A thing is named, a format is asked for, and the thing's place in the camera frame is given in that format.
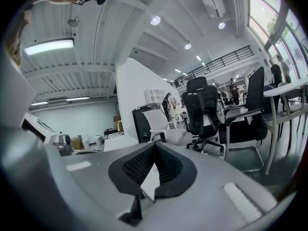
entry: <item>white desk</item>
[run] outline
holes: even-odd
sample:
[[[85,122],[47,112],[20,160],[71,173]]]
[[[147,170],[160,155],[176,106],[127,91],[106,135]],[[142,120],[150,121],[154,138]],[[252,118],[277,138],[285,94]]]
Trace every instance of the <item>white desk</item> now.
[[[308,77],[303,78],[303,79],[299,79],[295,82],[284,85],[282,87],[278,87],[278,88],[275,88],[275,89],[272,89],[272,90],[265,91],[264,94],[263,94],[264,97],[270,97],[272,122],[266,122],[266,124],[267,124],[267,127],[270,130],[270,132],[273,134],[272,144],[271,144],[271,149],[270,149],[270,154],[269,154],[270,155],[269,161],[268,161],[268,164],[267,164],[266,169],[265,169],[266,175],[269,174],[270,166],[271,166],[271,163],[273,161],[274,155],[276,153],[276,141],[277,141],[277,138],[278,138],[278,135],[276,134],[277,125],[280,124],[280,123],[286,122],[286,121],[290,121],[290,120],[294,119],[295,117],[301,116],[301,115],[308,112],[308,108],[303,108],[303,109],[296,111],[292,114],[288,114],[284,117],[277,119],[274,96],[278,96],[278,95],[281,95],[283,93],[292,91],[296,88],[299,88],[299,87],[306,85],[307,83],[308,83]]]

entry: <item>recessed light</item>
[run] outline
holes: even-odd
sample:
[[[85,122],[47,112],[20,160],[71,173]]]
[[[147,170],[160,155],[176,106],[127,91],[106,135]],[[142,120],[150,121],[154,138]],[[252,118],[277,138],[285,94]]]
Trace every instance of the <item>recessed light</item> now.
[[[32,103],[32,106],[39,106],[39,105],[44,105],[44,104],[48,104],[48,102],[43,101],[43,102],[38,102],[38,103]]]
[[[192,47],[192,45],[191,45],[191,44],[187,44],[187,45],[185,45],[185,49],[186,49],[186,50],[189,50],[191,47]]]
[[[220,24],[218,25],[219,29],[223,29],[225,27],[225,23],[224,22],[220,22]]]
[[[65,49],[65,48],[73,48],[74,47],[74,39],[72,38],[63,38],[57,40],[49,40],[39,44],[30,45],[25,48],[25,52],[28,56],[34,55],[37,53],[41,53],[44,51],[51,51],[56,49]]]
[[[80,97],[80,98],[68,98],[66,101],[77,101],[77,100],[86,100],[89,99],[89,97]]]
[[[160,17],[157,15],[152,19],[151,24],[155,26],[158,25],[159,23],[160,23]]]

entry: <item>railing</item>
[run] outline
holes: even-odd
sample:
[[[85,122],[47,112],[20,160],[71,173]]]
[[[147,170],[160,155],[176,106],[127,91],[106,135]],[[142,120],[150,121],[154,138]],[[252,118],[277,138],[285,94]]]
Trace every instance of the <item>railing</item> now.
[[[182,86],[193,78],[207,75],[215,70],[218,70],[253,55],[254,54],[250,49],[250,45],[248,45],[189,72],[187,75],[176,79],[174,82],[171,83],[171,85],[175,88]]]

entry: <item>black office chair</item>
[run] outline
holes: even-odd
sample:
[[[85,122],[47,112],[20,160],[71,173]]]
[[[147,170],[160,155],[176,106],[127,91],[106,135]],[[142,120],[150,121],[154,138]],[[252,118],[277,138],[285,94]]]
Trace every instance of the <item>black office chair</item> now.
[[[206,144],[218,146],[220,151],[224,151],[221,144],[215,143],[209,138],[217,134],[221,121],[217,116],[217,97],[218,90],[213,85],[208,85],[205,77],[198,77],[187,82],[187,91],[182,94],[182,100],[187,108],[190,123],[186,129],[193,135],[198,135],[199,140],[193,142],[193,148],[202,152]]]
[[[243,172],[255,172],[263,168],[263,160],[257,149],[259,141],[266,138],[268,130],[262,117],[262,102],[264,88],[264,68],[260,67],[250,78],[245,106],[234,107],[226,110],[225,124],[219,128],[220,143],[226,144],[225,161],[228,160],[229,150],[239,151],[253,149],[261,161],[261,166],[255,169],[240,169]],[[257,140],[256,146],[230,148],[230,143]]]

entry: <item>tree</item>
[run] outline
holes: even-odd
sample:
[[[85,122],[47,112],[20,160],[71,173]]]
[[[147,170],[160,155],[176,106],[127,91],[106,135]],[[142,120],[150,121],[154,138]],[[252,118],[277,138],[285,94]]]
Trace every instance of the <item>tree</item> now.
[[[266,27],[267,27],[267,32],[268,32],[269,35],[272,33],[272,31],[273,31],[273,29],[274,29],[274,26],[275,26],[276,21],[277,21],[277,17],[278,17],[277,14],[275,14],[274,16],[272,16],[272,17],[270,18],[270,22],[268,22],[268,24],[266,25]],[[285,38],[285,36],[287,36],[288,32],[289,32],[289,29],[286,27],[286,28],[284,29],[283,33],[282,33],[282,38],[283,38],[283,39]]]

